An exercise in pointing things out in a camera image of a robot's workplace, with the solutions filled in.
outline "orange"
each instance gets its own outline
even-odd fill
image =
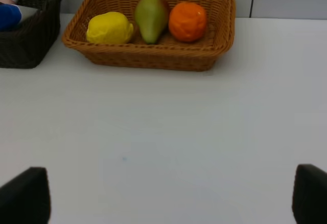
[[[179,41],[192,42],[204,35],[206,22],[203,7],[196,3],[182,2],[170,12],[169,31]]]

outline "basket rim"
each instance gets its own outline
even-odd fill
[[[78,20],[81,18],[82,14],[85,12],[87,5],[91,0],[84,0],[77,13],[74,15],[72,20],[67,25],[64,34],[62,35],[62,41],[64,45],[68,48],[75,49],[80,52],[86,53],[121,53],[121,54],[136,54],[137,52],[147,51],[147,54],[155,55],[180,55],[180,56],[192,56],[192,57],[214,57],[219,56],[227,52],[234,40],[235,34],[235,14],[236,14],[236,3],[235,0],[228,0],[230,9],[230,26],[229,26],[229,36],[228,39],[217,47],[174,47],[166,46],[163,44],[97,44],[89,43],[83,41],[76,41],[71,39],[71,34],[76,27]]]

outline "blue object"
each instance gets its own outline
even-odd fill
[[[21,21],[21,12],[18,7],[9,4],[0,5],[0,31],[9,30]]]

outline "lemon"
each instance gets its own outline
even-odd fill
[[[91,43],[124,44],[131,39],[133,29],[125,15],[109,12],[90,20],[86,39]]]

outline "black object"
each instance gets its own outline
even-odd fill
[[[297,224],[327,223],[327,173],[311,164],[297,167],[293,204]]]
[[[50,213],[45,168],[30,168],[0,188],[1,224],[47,224]]]
[[[57,39],[61,0],[19,0],[18,5],[39,9],[11,31],[0,32],[0,68],[34,68]]]

